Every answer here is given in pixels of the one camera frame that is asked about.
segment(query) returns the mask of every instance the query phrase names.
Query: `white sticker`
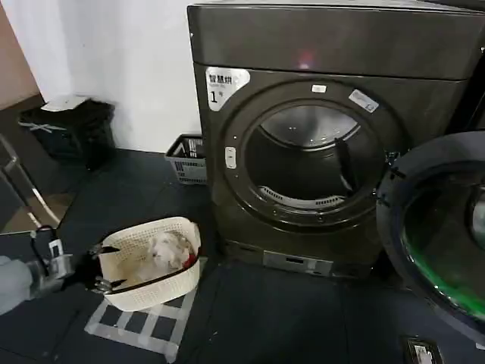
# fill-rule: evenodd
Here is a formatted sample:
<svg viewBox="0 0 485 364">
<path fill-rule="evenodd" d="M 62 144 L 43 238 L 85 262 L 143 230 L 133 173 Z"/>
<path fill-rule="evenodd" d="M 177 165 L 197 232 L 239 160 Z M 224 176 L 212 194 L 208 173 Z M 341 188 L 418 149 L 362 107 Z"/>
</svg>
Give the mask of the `white sticker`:
<svg viewBox="0 0 485 364">
<path fill-rule="evenodd" d="M 325 93 L 327 91 L 327 87 L 325 85 L 313 85 L 311 87 L 311 91 L 313 93 Z"/>
<path fill-rule="evenodd" d="M 433 354 L 426 350 L 426 347 L 415 345 L 416 357 L 419 364 L 433 364 Z"/>
<path fill-rule="evenodd" d="M 46 103 L 44 106 L 41 107 L 41 109 L 46 111 L 71 110 L 85 102 L 87 99 L 88 97 L 85 96 L 59 96 Z"/>
<path fill-rule="evenodd" d="M 354 89 L 354 91 L 350 94 L 349 100 L 355 102 L 365 111 L 370 112 L 371 114 L 376 111 L 379 107 L 379 104 L 371 99 L 369 96 L 365 95 L 362 91 L 358 89 Z"/>
<path fill-rule="evenodd" d="M 221 110 L 238 89 L 249 83 L 250 78 L 249 72 L 241 68 L 207 67 L 205 83 L 209 108 Z"/>
<path fill-rule="evenodd" d="M 236 169 L 236 148 L 227 146 L 224 157 L 226 159 L 226 167 L 229 169 Z"/>
</svg>

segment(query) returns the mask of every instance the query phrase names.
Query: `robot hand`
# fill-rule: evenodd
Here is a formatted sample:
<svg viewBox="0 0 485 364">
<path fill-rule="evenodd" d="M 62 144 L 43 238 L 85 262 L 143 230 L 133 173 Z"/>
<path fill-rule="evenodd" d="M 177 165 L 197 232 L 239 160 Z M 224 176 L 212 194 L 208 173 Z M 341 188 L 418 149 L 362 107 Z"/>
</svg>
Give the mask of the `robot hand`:
<svg viewBox="0 0 485 364">
<path fill-rule="evenodd" d="M 50 229 L 49 243 L 52 257 L 42 258 L 36 249 L 36 233 Z M 119 251 L 111 246 L 95 245 L 80 257 L 64 254 L 62 242 L 51 227 L 41 227 L 31 234 L 31 247 L 36 256 L 32 262 L 11 260 L 0 256 L 0 315 L 12 310 L 25 300 L 43 297 L 46 294 L 65 290 L 75 284 L 83 284 L 96 293 L 109 293 L 124 280 L 109 282 L 102 277 L 99 255 Z"/>
<path fill-rule="evenodd" d="M 0 256 L 0 315 L 30 298 L 33 277 L 29 266 L 20 260 Z"/>
</svg>

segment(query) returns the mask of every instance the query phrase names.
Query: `dark floor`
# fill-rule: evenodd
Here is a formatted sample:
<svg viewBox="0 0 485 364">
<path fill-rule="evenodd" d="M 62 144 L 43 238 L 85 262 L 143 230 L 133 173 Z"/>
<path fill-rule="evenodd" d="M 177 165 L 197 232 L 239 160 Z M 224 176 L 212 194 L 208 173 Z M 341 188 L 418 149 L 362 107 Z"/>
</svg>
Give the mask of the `dark floor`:
<svg viewBox="0 0 485 364">
<path fill-rule="evenodd" d="M 207 189 L 180 186 L 162 155 L 119 151 L 100 171 L 86 176 L 71 166 L 69 178 L 62 179 L 63 168 L 15 127 L 16 112 L 0 113 L 0 133 L 19 149 L 41 188 L 82 187 L 60 229 L 65 249 L 81 253 L 109 232 L 166 216 L 199 223 L 209 260 L 177 362 L 400 364 L 400 339 L 414 335 L 436 341 L 446 364 L 485 362 L 485 351 L 409 291 L 222 259 Z M 43 177 L 45 171 L 50 177 Z M 7 215 L 1 192 L 2 187 Z M 0 237 L 0 255 L 30 260 L 28 243 L 25 234 Z M 73 288 L 0 316 L 0 362 L 165 362 L 157 353 L 87 334 L 86 322 L 101 300 Z"/>
</svg>

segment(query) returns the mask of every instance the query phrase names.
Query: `floor tile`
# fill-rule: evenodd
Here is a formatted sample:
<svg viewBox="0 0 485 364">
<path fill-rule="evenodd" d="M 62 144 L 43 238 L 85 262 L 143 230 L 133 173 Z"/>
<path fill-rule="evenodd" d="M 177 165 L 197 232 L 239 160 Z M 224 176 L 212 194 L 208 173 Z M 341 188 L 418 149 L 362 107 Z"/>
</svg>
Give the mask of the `floor tile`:
<svg viewBox="0 0 485 364">
<path fill-rule="evenodd" d="M 11 353 L 7 350 L 0 349 L 0 362 L 5 364 L 35 364 L 40 363 L 34 359 L 26 358 L 25 356 L 17 355 L 16 353 Z"/>
<path fill-rule="evenodd" d="M 332 282 L 238 262 L 224 267 L 195 362 L 347 363 Z"/>
<path fill-rule="evenodd" d="M 133 225 L 144 219 L 159 189 L 99 175 L 77 195 L 66 219 L 113 228 Z"/>
<path fill-rule="evenodd" d="M 126 183 L 148 184 L 157 188 L 162 188 L 175 178 L 164 154 L 122 149 L 116 151 L 115 157 L 102 167 L 101 173 Z"/>
<path fill-rule="evenodd" d="M 53 354 L 55 362 L 69 364 L 105 364 L 107 362 L 139 362 L 143 364 L 163 364 L 163 355 L 139 349 L 116 341 L 104 339 L 84 331 L 89 318 L 98 308 L 103 298 L 90 297 L 84 310 L 77 316 L 70 330 Z"/>
<path fill-rule="evenodd" d="M 341 286 L 351 363 L 403 363 L 402 336 L 436 342 L 447 364 L 485 362 L 485 351 L 439 319 L 410 291 Z"/>
</svg>

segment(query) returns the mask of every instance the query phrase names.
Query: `sticker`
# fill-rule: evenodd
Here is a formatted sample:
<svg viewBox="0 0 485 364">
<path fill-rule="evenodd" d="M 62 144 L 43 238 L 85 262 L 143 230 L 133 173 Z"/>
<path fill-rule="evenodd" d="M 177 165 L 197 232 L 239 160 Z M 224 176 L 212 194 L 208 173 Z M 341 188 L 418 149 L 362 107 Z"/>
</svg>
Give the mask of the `sticker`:
<svg viewBox="0 0 485 364">
<path fill-rule="evenodd" d="M 369 96 L 365 95 L 362 91 L 358 89 L 354 89 L 354 91 L 350 94 L 349 100 L 355 102 L 365 111 L 370 112 L 371 114 L 376 111 L 379 107 L 379 104 L 371 99 Z"/>
<path fill-rule="evenodd" d="M 236 148 L 233 146 L 227 146 L 224 158 L 226 159 L 226 167 L 229 169 L 236 169 Z"/>
<path fill-rule="evenodd" d="M 311 91 L 313 93 L 325 93 L 327 91 L 327 87 L 325 85 L 313 85 L 311 87 Z"/>
<path fill-rule="evenodd" d="M 415 350 L 419 364 L 433 364 L 433 355 L 426 350 L 426 347 L 415 345 Z"/>
<path fill-rule="evenodd" d="M 209 108 L 221 110 L 238 89 L 249 83 L 250 78 L 249 72 L 240 68 L 207 67 L 205 83 Z"/>
</svg>

